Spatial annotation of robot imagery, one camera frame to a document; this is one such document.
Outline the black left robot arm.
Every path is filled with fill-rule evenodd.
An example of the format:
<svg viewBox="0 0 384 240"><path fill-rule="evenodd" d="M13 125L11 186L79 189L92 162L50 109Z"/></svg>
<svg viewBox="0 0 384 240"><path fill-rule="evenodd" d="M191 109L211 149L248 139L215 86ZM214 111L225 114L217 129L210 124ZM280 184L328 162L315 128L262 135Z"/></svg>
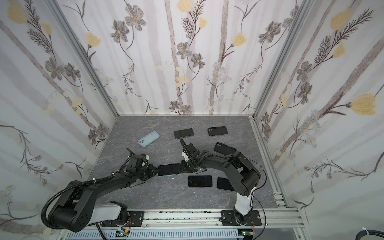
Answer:
<svg viewBox="0 0 384 240"><path fill-rule="evenodd" d="M100 179L72 181L54 194L43 206L42 223L54 230L77 233L89 225L104 223L106 226L127 225L131 216L128 207L112 201L97 205L97 199L114 191L143 184L159 172L145 154L129 156L117 171Z"/></svg>

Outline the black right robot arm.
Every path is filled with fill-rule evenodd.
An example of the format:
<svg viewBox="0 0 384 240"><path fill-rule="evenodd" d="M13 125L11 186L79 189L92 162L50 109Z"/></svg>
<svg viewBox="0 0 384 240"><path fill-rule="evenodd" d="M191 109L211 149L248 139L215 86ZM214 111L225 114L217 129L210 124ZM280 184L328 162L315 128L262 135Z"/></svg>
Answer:
<svg viewBox="0 0 384 240"><path fill-rule="evenodd" d="M182 173L197 175L207 169L221 171L226 175L232 188L237 193L232 217L226 220L222 217L222 223L228 226L245 226L249 221L255 221L256 218L252 216L254 211L253 197L254 192L266 184L266 181L264 181L262 185L259 185L262 178L259 169L263 171L265 179L268 178L264 168L256 161L245 157L241 152L235 152L231 155L218 155L209 151L201 152L192 143L186 144L182 138L180 138L180 143L183 148L182 156L184 157L184 160L181 161Z"/></svg>

